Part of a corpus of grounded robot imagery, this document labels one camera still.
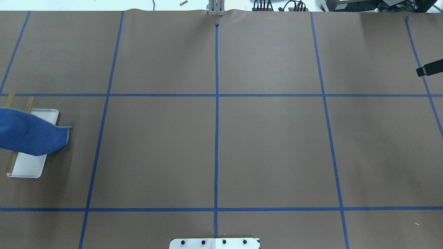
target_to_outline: metal bracket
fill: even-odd
[[[224,16],[225,0],[209,0],[208,14],[210,16]]]
[[[260,249],[259,238],[173,239],[169,249]]]

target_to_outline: wooden stick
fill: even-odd
[[[29,97],[28,104],[26,105],[26,112],[31,113],[32,105],[34,104],[34,97]]]
[[[16,160],[17,160],[17,156],[19,155],[18,152],[13,151],[11,152],[11,156],[9,157],[9,163],[8,163],[8,167],[6,168],[6,173],[12,173],[12,171],[14,170],[14,165],[16,164]]]
[[[6,100],[6,107],[11,108],[12,103],[14,102],[14,98],[15,98],[16,94],[15,93],[10,93],[8,95],[8,99]]]
[[[14,96],[15,96],[15,94],[13,94],[13,93],[9,94],[8,101],[6,103],[6,107],[11,107],[12,102],[14,101]],[[34,104],[34,99],[35,99],[34,97],[29,97],[28,104],[26,105],[26,112],[27,113],[31,113],[32,105]],[[14,170],[14,165],[16,164],[16,160],[17,160],[18,155],[19,155],[18,152],[15,152],[15,151],[11,152],[11,156],[9,157],[8,167],[6,168],[6,173],[10,173],[10,174],[12,173],[12,171]]]

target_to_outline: metal plate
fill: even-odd
[[[260,249],[259,238],[173,239],[169,249]]]

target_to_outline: white tray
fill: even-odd
[[[32,109],[31,114],[34,114],[53,125],[57,122],[58,118],[58,110],[56,109]],[[38,178],[42,175],[46,156],[47,155],[31,156],[19,152],[14,165],[14,170],[12,170],[12,173],[7,173],[6,175],[9,177]]]

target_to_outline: black clip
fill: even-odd
[[[438,74],[441,72],[443,72],[443,59],[428,63],[421,68],[417,68],[418,77]]]

